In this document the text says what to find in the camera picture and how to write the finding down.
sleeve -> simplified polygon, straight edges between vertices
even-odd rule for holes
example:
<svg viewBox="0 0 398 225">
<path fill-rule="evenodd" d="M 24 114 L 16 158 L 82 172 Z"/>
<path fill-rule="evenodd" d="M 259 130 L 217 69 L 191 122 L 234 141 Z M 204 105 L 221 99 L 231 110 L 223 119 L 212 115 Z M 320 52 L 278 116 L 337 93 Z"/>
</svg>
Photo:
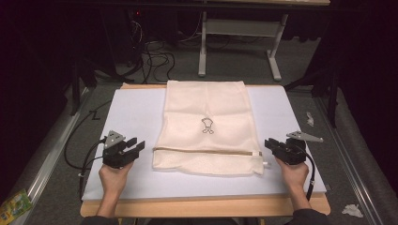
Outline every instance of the sleeve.
<svg viewBox="0 0 398 225">
<path fill-rule="evenodd" d="M 293 219 L 287 225 L 330 225 L 325 214 L 313 209 L 299 209 L 293 213 Z"/>
<path fill-rule="evenodd" d="M 119 222 L 117 218 L 107 218 L 107 217 L 85 217 L 81 225 L 118 225 Z"/>
</svg>

hand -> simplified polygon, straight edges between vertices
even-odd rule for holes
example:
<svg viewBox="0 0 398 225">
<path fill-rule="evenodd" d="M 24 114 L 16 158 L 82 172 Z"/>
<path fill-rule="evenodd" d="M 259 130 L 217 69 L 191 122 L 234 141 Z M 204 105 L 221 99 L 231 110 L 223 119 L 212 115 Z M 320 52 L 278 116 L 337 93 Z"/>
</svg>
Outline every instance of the hand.
<svg viewBox="0 0 398 225">
<path fill-rule="evenodd" d="M 127 174 L 132 167 L 132 163 L 126 165 L 120 170 L 107 165 L 102 165 L 99 169 L 99 178 L 102 183 L 103 197 L 99 205 L 99 210 L 97 211 L 97 216 L 105 218 L 115 217 L 117 201 L 126 185 Z"/>
<path fill-rule="evenodd" d="M 293 209 L 311 208 L 303 189 L 309 171 L 308 166 L 303 162 L 298 165 L 287 165 L 280 159 L 275 159 L 281 166 L 283 180 L 289 189 Z"/>
</svg>

cloth bag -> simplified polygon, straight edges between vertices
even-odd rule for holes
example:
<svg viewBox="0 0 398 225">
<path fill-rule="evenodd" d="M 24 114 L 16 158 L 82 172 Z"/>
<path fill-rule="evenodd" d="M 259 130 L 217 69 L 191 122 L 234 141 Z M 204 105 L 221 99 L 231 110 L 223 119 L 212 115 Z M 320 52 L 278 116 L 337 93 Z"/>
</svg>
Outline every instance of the cloth bag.
<svg viewBox="0 0 398 225">
<path fill-rule="evenodd" d="M 153 168 L 262 174 L 263 158 L 244 83 L 169 81 Z"/>
</svg>

person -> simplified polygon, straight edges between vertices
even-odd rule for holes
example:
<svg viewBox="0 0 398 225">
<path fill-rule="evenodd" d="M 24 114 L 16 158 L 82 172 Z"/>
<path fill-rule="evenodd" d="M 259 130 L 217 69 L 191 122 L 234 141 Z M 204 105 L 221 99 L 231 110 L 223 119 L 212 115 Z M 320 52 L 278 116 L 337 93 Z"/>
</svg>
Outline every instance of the person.
<svg viewBox="0 0 398 225">
<path fill-rule="evenodd" d="M 329 221 L 325 214 L 321 214 L 311 207 L 308 202 L 303 186 L 308 175 L 308 166 L 305 163 L 298 165 L 286 165 L 275 158 L 282 169 L 283 180 L 286 183 L 293 205 L 293 219 L 288 225 L 328 225 Z M 127 174 L 132 163 L 122 169 L 114 169 L 102 165 L 99 170 L 99 177 L 103 188 L 103 197 L 98 212 L 93 217 L 85 217 L 82 225 L 118 225 L 115 218 L 117 201 L 122 193 L 126 182 Z"/>
</svg>

gray carpet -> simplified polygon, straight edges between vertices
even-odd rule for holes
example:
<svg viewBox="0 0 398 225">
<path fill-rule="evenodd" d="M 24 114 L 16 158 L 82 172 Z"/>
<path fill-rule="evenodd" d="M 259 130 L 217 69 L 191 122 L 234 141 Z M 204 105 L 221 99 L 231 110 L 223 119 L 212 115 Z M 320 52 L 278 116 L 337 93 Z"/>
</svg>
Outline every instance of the gray carpet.
<svg viewBox="0 0 398 225">
<path fill-rule="evenodd" d="M 271 79 L 270 69 L 264 55 L 264 46 L 271 42 L 268 39 L 260 39 L 255 42 L 252 42 L 252 40 L 250 38 L 234 39 L 226 47 L 222 47 L 225 44 L 223 39 L 210 41 L 209 46 L 211 49 L 208 49 L 207 52 L 207 76 L 205 78 L 198 78 L 197 76 L 199 57 L 197 42 L 190 42 L 190 46 L 180 44 L 179 48 L 164 46 L 161 49 L 158 49 L 155 43 L 150 46 L 150 49 L 157 49 L 159 52 L 170 52 L 175 55 L 176 65 L 170 73 L 170 77 L 173 80 L 288 84 L 302 76 L 317 45 L 317 42 L 299 43 L 296 39 L 283 41 L 277 53 L 277 62 L 283 80 L 274 82 Z M 148 81 L 150 83 L 158 82 L 158 80 L 166 81 L 165 72 L 169 67 L 170 64 L 159 67 L 155 71 L 157 74 L 156 79 L 154 75 L 151 75 Z M 118 69 L 119 71 L 124 71 L 127 68 L 118 67 Z M 145 71 L 148 71 L 148 65 L 145 65 Z M 136 79 L 138 83 L 143 80 L 141 71 L 130 77 Z M 90 99 L 82 108 L 80 120 L 90 110 L 112 99 L 115 89 L 120 85 L 121 83 L 119 82 L 99 79 L 98 87 L 92 90 Z M 346 205 L 358 204 L 359 199 L 344 170 L 338 148 L 330 135 L 328 123 L 323 119 L 323 112 L 317 108 L 314 99 L 308 92 L 309 88 L 305 87 L 303 89 L 301 90 L 300 88 L 289 92 L 288 96 L 301 130 L 322 137 L 325 140 L 323 143 L 310 142 L 309 145 L 324 182 L 331 187 L 331 190 L 327 193 L 331 207 L 330 222 L 332 224 L 371 224 L 367 217 L 358 218 L 342 214 Z M 350 117 L 346 105 L 344 105 L 344 97 L 339 96 L 339 102 L 343 103 L 339 104 L 337 111 L 337 130 L 342 133 L 344 144 L 347 144 L 348 148 L 352 149 L 355 165 L 360 171 L 360 176 L 365 180 L 366 186 L 370 189 L 372 197 L 375 198 L 377 211 L 380 212 L 384 224 L 396 224 L 394 221 L 398 221 L 398 218 L 396 218 L 394 212 L 397 212 L 398 208 L 396 199 L 390 197 L 393 192 L 391 192 L 383 174 L 371 158 L 366 145 L 363 144 L 358 128 Z M 86 119 L 72 136 L 68 146 L 68 156 L 73 164 L 81 165 L 86 151 L 100 138 L 109 107 L 110 104 L 100 108 L 97 113 L 97 117 L 100 120 L 92 120 L 91 117 Z M 314 127 L 307 125 L 306 112 L 310 112 L 313 115 Z M 28 167 L 26 167 L 27 173 L 21 177 L 20 182 L 14 189 L 28 189 L 30 187 L 40 163 L 45 159 L 46 154 L 51 151 L 51 149 L 46 149 L 45 147 L 39 150 Z M 82 217 L 80 216 L 81 202 L 78 194 L 78 173 L 79 171 L 68 166 L 63 156 L 61 156 L 26 224 L 79 224 L 82 221 Z M 266 217 L 266 223 L 267 225 L 284 224 L 288 219 L 289 217 Z"/>
</svg>

